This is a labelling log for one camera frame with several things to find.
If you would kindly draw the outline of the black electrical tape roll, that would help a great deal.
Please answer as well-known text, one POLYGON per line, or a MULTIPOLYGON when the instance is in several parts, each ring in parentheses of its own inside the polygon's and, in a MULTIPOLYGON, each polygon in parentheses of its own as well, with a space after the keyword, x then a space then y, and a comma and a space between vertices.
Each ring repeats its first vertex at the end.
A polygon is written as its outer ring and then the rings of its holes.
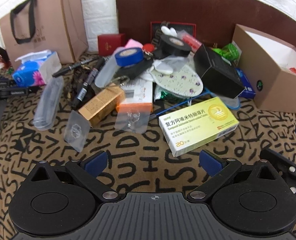
POLYGON ((169 35, 162 34, 160 37, 159 49, 162 55, 174 55, 180 57, 188 57, 192 48, 189 44, 181 39, 169 35))

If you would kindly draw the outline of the black product box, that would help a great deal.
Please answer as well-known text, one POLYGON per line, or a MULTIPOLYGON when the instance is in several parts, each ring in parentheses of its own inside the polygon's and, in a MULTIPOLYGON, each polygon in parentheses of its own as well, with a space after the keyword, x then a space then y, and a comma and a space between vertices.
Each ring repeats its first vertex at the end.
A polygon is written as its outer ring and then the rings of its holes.
POLYGON ((245 89, 236 68, 211 48, 202 44, 193 57, 196 73, 203 85, 215 94, 234 99, 245 89))

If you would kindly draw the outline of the floral white insole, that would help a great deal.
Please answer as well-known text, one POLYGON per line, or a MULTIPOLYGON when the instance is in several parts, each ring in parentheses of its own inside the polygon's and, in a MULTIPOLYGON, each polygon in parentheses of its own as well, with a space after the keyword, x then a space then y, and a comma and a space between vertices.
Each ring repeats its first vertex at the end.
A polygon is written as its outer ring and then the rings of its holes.
POLYGON ((169 75, 153 70, 151 76, 159 87, 186 98, 198 96, 204 89, 199 75, 187 64, 169 75))

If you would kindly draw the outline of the small red jewelry box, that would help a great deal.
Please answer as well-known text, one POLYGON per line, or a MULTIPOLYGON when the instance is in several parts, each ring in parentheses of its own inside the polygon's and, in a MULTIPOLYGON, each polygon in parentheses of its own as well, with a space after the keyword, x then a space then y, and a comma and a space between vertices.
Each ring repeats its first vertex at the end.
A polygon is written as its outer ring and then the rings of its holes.
POLYGON ((101 34, 98 36, 98 53, 100 56, 109 56, 125 44, 125 34, 101 34))

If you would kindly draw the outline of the brown paper shopping bag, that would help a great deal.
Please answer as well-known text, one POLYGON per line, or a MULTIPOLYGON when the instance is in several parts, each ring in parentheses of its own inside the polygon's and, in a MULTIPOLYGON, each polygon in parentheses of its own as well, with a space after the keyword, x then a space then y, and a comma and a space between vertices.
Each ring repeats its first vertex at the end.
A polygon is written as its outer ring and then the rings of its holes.
POLYGON ((55 51, 67 64, 88 50, 81 0, 25 0, 0 18, 0 29, 14 69, 28 53, 55 51))

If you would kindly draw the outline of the frosted plastic tube case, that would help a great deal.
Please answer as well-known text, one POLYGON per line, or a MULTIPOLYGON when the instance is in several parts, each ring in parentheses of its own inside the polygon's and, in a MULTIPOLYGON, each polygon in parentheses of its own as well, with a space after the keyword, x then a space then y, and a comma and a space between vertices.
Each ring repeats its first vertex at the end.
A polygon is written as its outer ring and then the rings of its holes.
POLYGON ((98 88, 106 87, 110 81, 113 79, 113 76, 118 71, 119 66, 117 65, 115 56, 112 55, 104 64, 99 74, 95 78, 94 84, 98 88))

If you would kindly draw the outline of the brown cardboard storage box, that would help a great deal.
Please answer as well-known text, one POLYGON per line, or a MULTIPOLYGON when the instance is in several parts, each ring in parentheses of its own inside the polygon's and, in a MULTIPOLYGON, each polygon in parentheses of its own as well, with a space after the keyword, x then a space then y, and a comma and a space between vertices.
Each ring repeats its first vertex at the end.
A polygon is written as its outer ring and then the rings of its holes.
POLYGON ((250 81, 260 110, 296 113, 296 47, 262 31, 235 26, 237 66, 250 81))

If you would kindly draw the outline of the dark red headboard panel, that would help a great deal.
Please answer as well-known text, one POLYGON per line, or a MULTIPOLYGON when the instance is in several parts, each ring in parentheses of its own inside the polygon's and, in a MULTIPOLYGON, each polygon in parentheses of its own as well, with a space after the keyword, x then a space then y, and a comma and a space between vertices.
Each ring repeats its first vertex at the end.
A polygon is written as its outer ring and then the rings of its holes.
POLYGON ((116 0, 118 27, 141 43, 151 41, 151 22, 192 23, 196 38, 226 45, 236 24, 272 35, 296 47, 296 21, 258 0, 116 0))

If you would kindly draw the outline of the letter pattern table cloth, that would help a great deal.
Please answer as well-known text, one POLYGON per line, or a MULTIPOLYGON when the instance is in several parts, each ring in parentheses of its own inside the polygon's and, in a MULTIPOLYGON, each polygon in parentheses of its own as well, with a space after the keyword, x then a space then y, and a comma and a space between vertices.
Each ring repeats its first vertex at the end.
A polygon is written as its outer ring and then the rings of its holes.
MULTIPOLYGON (((64 141, 70 106, 62 98, 53 128, 39 131, 33 125, 41 92, 1 101, 0 121, 0 239, 10 239, 15 229, 8 216, 14 193, 35 164, 41 160, 63 165, 86 159, 99 151, 108 155, 100 180, 118 192, 188 192, 208 180, 199 168, 199 150, 173 157, 157 120, 143 134, 114 128, 112 112, 91 128, 82 152, 64 141)), ((252 164, 269 147, 296 163, 296 114, 261 111, 252 100, 242 99, 234 111, 239 125, 233 132, 204 146, 223 158, 252 164)))

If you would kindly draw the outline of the gold rectangular box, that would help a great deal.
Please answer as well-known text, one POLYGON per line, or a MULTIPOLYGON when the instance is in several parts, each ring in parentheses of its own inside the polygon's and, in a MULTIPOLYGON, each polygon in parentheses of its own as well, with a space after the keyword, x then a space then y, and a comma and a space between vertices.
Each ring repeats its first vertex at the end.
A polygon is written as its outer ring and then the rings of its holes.
POLYGON ((94 127, 109 115, 125 99, 125 92, 120 87, 108 87, 89 100, 78 112, 94 127))

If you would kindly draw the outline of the blue tape roll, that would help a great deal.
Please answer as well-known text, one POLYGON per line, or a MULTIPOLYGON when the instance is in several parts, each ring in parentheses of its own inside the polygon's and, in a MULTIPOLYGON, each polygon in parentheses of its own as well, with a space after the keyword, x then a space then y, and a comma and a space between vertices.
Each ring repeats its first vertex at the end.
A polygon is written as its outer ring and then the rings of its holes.
POLYGON ((143 50, 139 47, 127 48, 119 51, 115 55, 115 60, 118 66, 126 67, 137 64, 144 59, 143 50))

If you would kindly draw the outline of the orange white box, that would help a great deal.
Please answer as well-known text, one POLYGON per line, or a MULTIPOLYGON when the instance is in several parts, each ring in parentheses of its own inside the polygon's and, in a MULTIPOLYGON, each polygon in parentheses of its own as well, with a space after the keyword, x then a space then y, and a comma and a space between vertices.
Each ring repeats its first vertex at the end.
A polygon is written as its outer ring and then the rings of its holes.
POLYGON ((153 82, 141 78, 129 81, 121 86, 125 99, 117 107, 118 112, 138 110, 151 112, 153 109, 153 82))

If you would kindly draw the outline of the black marker pen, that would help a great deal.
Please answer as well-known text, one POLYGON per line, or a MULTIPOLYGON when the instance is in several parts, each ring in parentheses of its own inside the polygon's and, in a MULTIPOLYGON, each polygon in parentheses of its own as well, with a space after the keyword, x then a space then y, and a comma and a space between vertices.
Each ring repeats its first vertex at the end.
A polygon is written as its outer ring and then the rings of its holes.
POLYGON ((53 78, 57 78, 59 76, 63 76, 63 75, 66 75, 67 73, 69 73, 70 71, 74 70, 75 68, 79 68, 85 64, 88 64, 90 62, 93 62, 95 60, 97 60, 98 58, 97 57, 94 57, 94 58, 91 58, 91 59, 87 59, 87 60, 83 60, 83 61, 80 61, 80 62, 77 62, 77 63, 74 63, 74 64, 71 64, 69 65, 68 67, 64 67, 64 68, 61 68, 60 70, 58 70, 56 73, 54 73, 52 75, 53 78))

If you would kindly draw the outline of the clear adhesive hook pad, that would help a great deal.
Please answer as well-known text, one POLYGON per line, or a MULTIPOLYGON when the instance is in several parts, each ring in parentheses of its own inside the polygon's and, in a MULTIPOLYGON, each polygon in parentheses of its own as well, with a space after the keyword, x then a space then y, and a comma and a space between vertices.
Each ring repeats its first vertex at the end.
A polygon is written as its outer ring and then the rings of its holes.
POLYGON ((71 111, 66 129, 64 131, 64 141, 74 150, 81 152, 88 137, 91 124, 76 111, 71 111))

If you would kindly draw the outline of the yellow medicine box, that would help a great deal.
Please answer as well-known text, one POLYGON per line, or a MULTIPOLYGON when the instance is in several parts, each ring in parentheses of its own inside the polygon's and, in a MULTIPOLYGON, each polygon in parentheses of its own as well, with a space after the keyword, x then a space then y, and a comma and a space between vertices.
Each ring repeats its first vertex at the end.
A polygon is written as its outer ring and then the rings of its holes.
POLYGON ((219 97, 162 115, 158 121, 174 157, 208 144, 239 125, 219 97))

